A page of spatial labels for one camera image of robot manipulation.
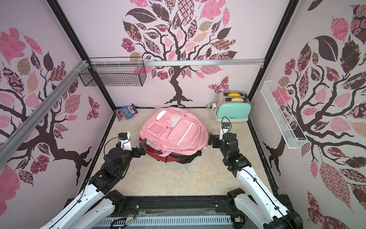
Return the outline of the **red backpack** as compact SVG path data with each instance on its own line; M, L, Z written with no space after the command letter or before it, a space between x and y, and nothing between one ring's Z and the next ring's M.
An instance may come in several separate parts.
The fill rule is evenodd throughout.
M156 150L152 146L148 145L150 141L147 141L146 151L149 156L156 159L157 161L161 162L177 162L180 164L189 164L191 163L196 157L202 155L202 150L197 150L192 155L183 155L176 152L172 152L171 154L167 156L162 156L163 152L161 150Z

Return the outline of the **black backpack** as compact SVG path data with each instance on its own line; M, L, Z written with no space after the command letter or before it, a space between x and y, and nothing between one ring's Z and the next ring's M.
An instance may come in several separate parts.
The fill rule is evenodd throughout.
M191 163L196 157L201 156L202 155L202 151L198 150L195 154L193 155L180 155L180 154L175 154L175 153L171 153L168 158L172 159L173 162L177 162L180 164L189 164Z

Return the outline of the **pink backpack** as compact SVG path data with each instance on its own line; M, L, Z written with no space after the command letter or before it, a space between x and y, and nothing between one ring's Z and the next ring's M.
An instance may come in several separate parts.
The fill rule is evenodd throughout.
M140 138L160 151L162 157L172 153L191 156L209 149L209 133L204 123L188 110L156 107L157 112L142 126Z

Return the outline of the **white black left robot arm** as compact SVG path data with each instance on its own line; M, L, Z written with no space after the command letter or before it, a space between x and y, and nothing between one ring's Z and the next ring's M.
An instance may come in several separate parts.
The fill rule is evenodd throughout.
M139 147L132 148L129 140L120 141L104 156L101 169L90 178L83 191L42 228L72 229L75 225L92 228L115 210L125 209L125 196L112 188L125 177L134 157L146 155L146 142L144 139Z

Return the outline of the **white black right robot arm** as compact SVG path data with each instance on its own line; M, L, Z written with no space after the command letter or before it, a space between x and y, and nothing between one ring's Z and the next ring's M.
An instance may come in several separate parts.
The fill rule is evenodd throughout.
M208 145L220 149L223 163L246 187L250 196L239 189L229 193L234 206L244 213L259 229L302 229L303 220L290 211L265 186L250 161L240 153L234 133L209 133Z

